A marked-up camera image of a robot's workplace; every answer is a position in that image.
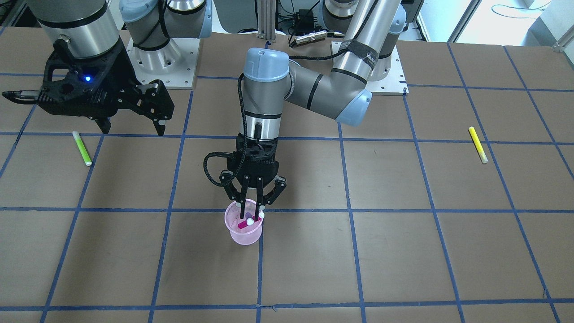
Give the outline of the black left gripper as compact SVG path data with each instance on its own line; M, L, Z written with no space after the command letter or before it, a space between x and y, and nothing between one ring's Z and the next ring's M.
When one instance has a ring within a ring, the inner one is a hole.
M256 189L255 221L258 222L265 205L271 205L287 186L284 177L277 176L279 162L275 160L278 139L253 140L238 133L236 151L224 153L227 159L227 170L220 174L222 182L236 175L240 190L232 182L224 185L230 200L240 203L240 219L245 217L246 196L248 188Z

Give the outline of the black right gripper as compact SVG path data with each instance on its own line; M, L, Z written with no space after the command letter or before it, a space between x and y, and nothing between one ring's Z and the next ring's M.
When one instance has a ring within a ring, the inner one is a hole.
M63 39L53 47L41 88L5 91L4 98L16 104L37 104L55 116L93 119L103 134L109 134L112 127L110 117L119 109L129 109L149 118L157 135L164 135L174 102L162 80L143 84L137 79L121 39L107 52L86 59L73 57Z

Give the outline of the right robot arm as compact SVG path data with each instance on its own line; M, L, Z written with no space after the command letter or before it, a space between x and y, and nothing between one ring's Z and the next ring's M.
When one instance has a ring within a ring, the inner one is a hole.
M29 0L53 52L37 91L5 91L16 104L37 104L55 116L92 119L109 133L120 109L149 118L159 136L174 114L168 93L180 78L193 81L195 65L177 39L201 39L213 30L211 0L121 0L132 40L127 49L106 0Z

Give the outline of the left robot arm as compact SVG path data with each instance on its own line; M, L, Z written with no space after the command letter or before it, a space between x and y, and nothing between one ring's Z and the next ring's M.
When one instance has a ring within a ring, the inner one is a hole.
M275 159L285 101L339 123L361 123L372 98L366 86L399 9L399 0L359 1L339 50L321 57L322 61L334 61L327 75L299 65L298 60L305 56L267 48L247 51L237 84L242 129L236 137L236 150L209 153L204 159L204 164L213 156L227 160L227 169L216 185L232 200L236 217L246 217L248 189L256 191L255 208L247 216L252 223L287 186L285 178L278 176Z

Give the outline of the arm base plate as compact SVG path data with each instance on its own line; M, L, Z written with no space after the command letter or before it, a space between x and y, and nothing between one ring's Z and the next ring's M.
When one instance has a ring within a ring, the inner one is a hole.
M328 83L345 95L403 95L408 92L396 49L398 34L387 34L379 49L358 39L346 39L337 47Z
M168 89L192 90L199 59L200 39L171 39L166 47L156 51L144 51L127 46L137 79L148 84L162 80Z

